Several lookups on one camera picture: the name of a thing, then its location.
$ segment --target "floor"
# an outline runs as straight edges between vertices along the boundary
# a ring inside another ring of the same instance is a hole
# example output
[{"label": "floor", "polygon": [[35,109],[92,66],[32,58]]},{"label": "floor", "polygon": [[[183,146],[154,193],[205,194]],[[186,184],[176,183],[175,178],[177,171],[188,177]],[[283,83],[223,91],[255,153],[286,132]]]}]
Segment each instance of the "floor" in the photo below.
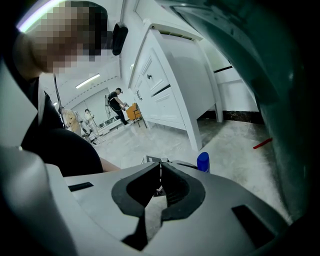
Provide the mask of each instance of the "floor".
[{"label": "floor", "polygon": [[[203,148],[208,152],[210,172],[231,179],[264,200],[291,223],[277,186],[277,166],[272,142],[254,146],[268,138],[264,125],[238,121],[218,123],[198,120]],[[100,138],[99,156],[122,169],[139,165],[145,155],[197,164],[198,152],[191,149],[187,132],[155,124],[120,126]]]}]

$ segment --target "neck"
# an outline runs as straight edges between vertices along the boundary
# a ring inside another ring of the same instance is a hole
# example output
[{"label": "neck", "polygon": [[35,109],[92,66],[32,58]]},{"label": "neck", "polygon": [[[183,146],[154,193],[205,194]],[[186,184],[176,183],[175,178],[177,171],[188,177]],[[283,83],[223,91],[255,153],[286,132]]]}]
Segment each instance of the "neck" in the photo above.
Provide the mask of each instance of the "neck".
[{"label": "neck", "polygon": [[42,71],[37,66],[32,51],[30,38],[25,34],[20,34],[13,46],[13,62],[20,75],[26,80],[37,78]]}]

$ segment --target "black baseboard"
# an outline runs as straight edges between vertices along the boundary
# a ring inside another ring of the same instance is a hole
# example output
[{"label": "black baseboard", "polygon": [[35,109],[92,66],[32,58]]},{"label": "black baseboard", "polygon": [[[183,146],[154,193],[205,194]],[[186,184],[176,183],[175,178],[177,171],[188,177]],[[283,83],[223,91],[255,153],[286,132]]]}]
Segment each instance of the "black baseboard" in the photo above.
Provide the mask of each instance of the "black baseboard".
[{"label": "black baseboard", "polygon": [[[216,111],[207,111],[199,119],[217,119]],[[260,112],[251,111],[223,111],[223,119],[230,121],[247,122],[258,125],[264,125],[265,122]]]}]

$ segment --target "white tile floor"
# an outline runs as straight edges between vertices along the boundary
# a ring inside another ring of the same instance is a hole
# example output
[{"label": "white tile floor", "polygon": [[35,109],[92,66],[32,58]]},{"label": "white tile floor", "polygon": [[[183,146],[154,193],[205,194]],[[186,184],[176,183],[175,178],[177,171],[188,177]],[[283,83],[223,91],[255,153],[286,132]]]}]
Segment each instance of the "white tile floor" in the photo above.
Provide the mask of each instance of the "white tile floor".
[{"label": "white tile floor", "polygon": [[[254,146],[268,138],[264,125],[237,121],[198,121],[212,174],[231,179],[267,202],[288,222],[291,219],[277,187],[272,142]],[[120,126],[94,146],[99,156],[122,169],[139,165],[143,156],[166,157],[196,165],[198,152],[191,149],[187,132],[163,125],[151,129],[137,124]]]}]

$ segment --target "red stick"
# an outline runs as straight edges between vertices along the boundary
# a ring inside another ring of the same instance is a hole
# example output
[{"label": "red stick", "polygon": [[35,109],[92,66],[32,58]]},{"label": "red stick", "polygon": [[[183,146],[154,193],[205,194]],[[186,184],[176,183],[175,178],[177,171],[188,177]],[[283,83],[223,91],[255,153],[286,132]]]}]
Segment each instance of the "red stick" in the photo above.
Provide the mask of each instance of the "red stick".
[{"label": "red stick", "polygon": [[264,142],[261,142],[260,144],[254,146],[253,149],[256,150],[257,148],[260,148],[261,146],[263,146],[264,144],[267,144],[268,142],[272,142],[272,138],[267,138]]}]

